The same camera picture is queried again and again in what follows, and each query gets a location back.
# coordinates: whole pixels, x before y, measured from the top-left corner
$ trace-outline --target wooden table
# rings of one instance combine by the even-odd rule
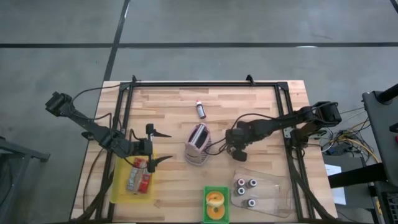
[[[104,82],[104,86],[117,85],[118,83]],[[288,83],[294,109],[298,110],[303,106],[308,106],[304,82],[297,80],[288,81]],[[102,116],[109,112],[114,113],[117,96],[118,88],[102,90],[96,116]],[[173,158],[160,163],[156,169],[154,178],[155,200],[151,203],[116,204],[113,219],[115,222],[200,222],[202,219],[204,186],[230,186],[234,171],[239,166],[272,175],[289,177],[281,131],[276,131],[264,140],[248,146],[246,148],[248,153],[246,162],[234,161],[230,155],[222,153],[218,156],[211,156],[202,167],[187,163],[183,156],[184,142],[188,139],[194,125],[201,121],[195,107],[196,100],[202,101],[204,105],[207,115],[205,123],[211,129],[213,141],[223,138],[225,130],[229,129],[241,114],[260,113],[278,116],[275,91],[270,87],[134,88],[132,109],[129,114],[129,128],[134,128],[138,137],[144,137],[146,136],[145,125],[154,123],[159,132],[172,136],[172,138],[154,138],[155,153],[159,157],[171,155]],[[252,119],[259,118],[247,116],[242,120],[249,121]],[[98,124],[109,126],[109,121],[102,119],[98,121]],[[100,149],[97,142],[89,143],[73,206],[72,218],[82,214],[83,188],[90,166]],[[100,189],[104,160],[105,153],[98,160],[91,175],[86,193],[86,206]],[[319,147],[307,147],[304,161],[312,192],[326,210],[337,217]],[[304,214],[306,214],[302,192],[300,198]],[[108,201],[109,198],[106,197],[104,211],[107,211]],[[287,218],[279,218],[230,205],[231,222],[296,220],[295,212]]]

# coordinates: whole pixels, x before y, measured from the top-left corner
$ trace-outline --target donut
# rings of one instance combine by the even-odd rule
[[[218,208],[215,208],[215,207],[212,207],[212,206],[207,206],[206,211],[207,211],[207,215],[212,220],[220,220],[225,215],[224,205],[222,205],[222,206],[220,206]]]
[[[206,195],[206,204],[218,208],[224,204],[224,195],[220,192],[210,192]]]

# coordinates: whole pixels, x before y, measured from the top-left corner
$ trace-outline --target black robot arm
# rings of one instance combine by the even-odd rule
[[[291,114],[273,119],[256,119],[249,122],[238,121],[236,128],[225,132],[226,143],[232,146],[229,150],[233,159],[246,161],[247,154],[243,149],[253,142],[263,140],[274,131],[306,123],[300,129],[291,130],[289,146],[304,147],[308,137],[324,127],[333,127],[341,122],[337,103],[329,101],[318,102],[313,106],[305,106]]]
[[[96,124],[92,119],[87,118],[84,114],[75,109],[72,104],[71,96],[64,93],[53,93],[51,99],[46,102],[46,110],[56,117],[67,117],[80,125],[90,136],[99,143],[107,151],[114,152],[120,158],[129,156],[148,156],[147,170],[155,172],[155,167],[161,161],[169,157],[161,157],[153,159],[152,136],[170,137],[160,134],[154,129],[153,124],[147,124],[147,138],[138,139],[138,141],[129,141],[124,138],[124,133],[117,129],[109,129],[105,126]]]

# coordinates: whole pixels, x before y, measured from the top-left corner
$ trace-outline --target green box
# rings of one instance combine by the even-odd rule
[[[206,195],[212,191],[218,191],[224,195],[224,208],[225,215],[220,220],[212,220],[206,212]],[[229,223],[229,189],[225,186],[205,186],[203,191],[203,223],[214,224],[214,223]]]

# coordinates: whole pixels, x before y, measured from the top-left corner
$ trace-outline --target gray floor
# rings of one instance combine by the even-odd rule
[[[0,2],[2,43],[111,43],[123,0]],[[388,42],[398,38],[388,0],[133,0],[121,42]],[[54,91],[100,86],[110,49],[0,49],[0,136],[42,152],[29,167],[10,223],[68,219],[87,142],[44,110]],[[398,82],[398,48],[119,49],[111,80],[305,80],[311,103],[361,106],[365,91]],[[76,106],[94,115],[99,93]],[[341,124],[366,119],[361,114]],[[376,147],[371,130],[363,136]],[[371,222],[362,210],[338,208]]]

